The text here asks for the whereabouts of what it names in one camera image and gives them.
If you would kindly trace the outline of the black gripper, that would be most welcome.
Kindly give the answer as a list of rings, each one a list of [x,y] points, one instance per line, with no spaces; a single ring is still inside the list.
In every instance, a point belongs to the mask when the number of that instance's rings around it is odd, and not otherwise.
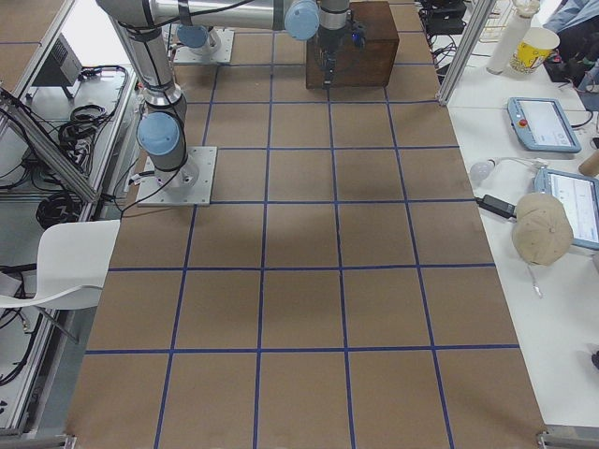
[[[319,49],[319,65],[323,70],[323,88],[332,86],[339,52],[345,37],[350,33],[350,27],[331,30],[320,26],[317,32],[317,48]]]

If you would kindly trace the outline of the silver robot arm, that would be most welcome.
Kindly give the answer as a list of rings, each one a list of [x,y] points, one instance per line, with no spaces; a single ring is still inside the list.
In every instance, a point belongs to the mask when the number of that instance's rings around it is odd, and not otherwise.
[[[221,39],[213,27],[179,25],[177,28],[179,41],[191,52],[211,54],[221,47]]]
[[[241,27],[285,31],[296,40],[318,36],[325,57],[325,84],[330,85],[337,52],[348,30],[347,1],[99,1],[109,15],[125,52],[142,82],[146,111],[166,117],[177,137],[170,154],[159,155],[139,140],[153,162],[164,189],[189,188],[199,168],[188,157],[184,117],[186,99],[174,80],[162,28]]]

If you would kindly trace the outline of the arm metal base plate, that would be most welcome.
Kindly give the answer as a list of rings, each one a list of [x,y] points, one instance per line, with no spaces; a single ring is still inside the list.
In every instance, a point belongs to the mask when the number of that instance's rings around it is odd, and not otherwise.
[[[220,49],[211,54],[196,54],[185,47],[178,39],[173,49],[175,65],[228,65],[230,63],[234,32],[226,28],[214,28],[221,39]]]
[[[188,147],[187,162],[175,178],[170,181],[172,175],[161,171],[142,177],[136,200],[142,207],[209,206],[216,159],[216,147]]]

